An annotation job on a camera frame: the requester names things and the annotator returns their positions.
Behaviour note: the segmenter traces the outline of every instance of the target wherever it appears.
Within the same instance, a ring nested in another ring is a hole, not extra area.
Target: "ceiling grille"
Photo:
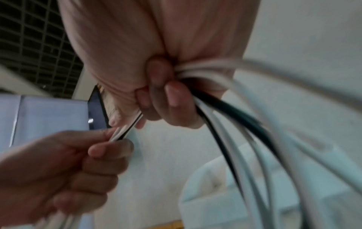
[[[0,0],[0,64],[54,97],[72,97],[83,63],[56,0]]]

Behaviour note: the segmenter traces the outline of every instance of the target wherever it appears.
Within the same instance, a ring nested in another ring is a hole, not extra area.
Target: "wall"
[[[314,80],[362,96],[362,0],[264,0],[246,57],[315,75]],[[344,107],[256,75],[238,80],[282,123],[315,129],[339,142],[362,163],[362,118]],[[224,99],[243,109],[231,93]],[[238,145],[245,141],[225,120]],[[129,170],[95,214],[97,229],[140,229],[180,218],[177,201],[189,175],[220,152],[206,128],[197,131],[149,122],[131,136],[136,152]]]

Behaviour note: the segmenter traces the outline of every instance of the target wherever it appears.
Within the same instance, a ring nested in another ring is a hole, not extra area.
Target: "cable bundle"
[[[301,164],[301,153],[314,159],[337,177],[345,181],[354,190],[362,195],[362,179],[355,176],[348,169],[342,167],[333,158],[326,159],[320,155],[312,145],[288,134],[279,124],[278,120],[270,113],[264,104],[236,80],[229,79],[216,70],[241,69],[244,71],[259,73],[266,77],[273,77],[287,83],[297,85],[313,93],[323,95],[338,103],[346,105],[356,111],[362,112],[362,99],[344,91],[328,88],[315,82],[305,80],[295,73],[283,71],[279,68],[253,60],[209,60],[187,63],[176,66],[175,72],[178,79],[202,78],[233,91],[240,99],[245,101],[255,112],[258,119],[238,110],[237,108],[210,96],[202,91],[191,89],[195,97],[197,112],[204,120],[216,140],[229,168],[235,179],[236,185],[242,195],[250,221],[254,229],[282,229],[281,215],[276,207],[275,187],[271,177],[271,168],[266,162],[259,145],[254,138],[258,138],[269,148],[280,161],[286,172],[292,179],[300,197],[303,222],[301,228],[331,229],[332,222],[326,216],[326,211],[316,197],[316,191],[309,179],[307,172]],[[263,202],[257,189],[250,168],[238,147],[231,139],[212,110],[218,111],[231,121],[238,131],[245,137],[254,150],[262,167],[268,192],[268,207]],[[139,113],[134,122],[128,127],[118,129],[110,141],[126,137],[130,129],[142,117]],[[65,216],[57,213],[49,221],[42,220],[36,225],[36,229],[76,229],[80,217]]]

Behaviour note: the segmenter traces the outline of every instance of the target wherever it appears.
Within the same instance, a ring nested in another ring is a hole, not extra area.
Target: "metal grid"
[[[56,0],[0,0],[0,63],[54,97],[72,97],[83,63]]]

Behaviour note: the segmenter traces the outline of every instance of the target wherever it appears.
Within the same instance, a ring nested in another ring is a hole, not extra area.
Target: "human hand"
[[[57,210],[101,207],[133,151],[108,142],[114,129],[64,131],[16,147],[0,158],[0,226],[35,223]]]
[[[259,0],[74,2],[60,1],[64,24],[85,66],[114,98],[119,112],[110,124],[127,124],[141,107],[147,119],[191,128],[201,120],[185,85],[217,97],[225,90],[205,81],[177,82],[173,65],[242,57],[259,6]],[[150,60],[154,56],[164,58]]]

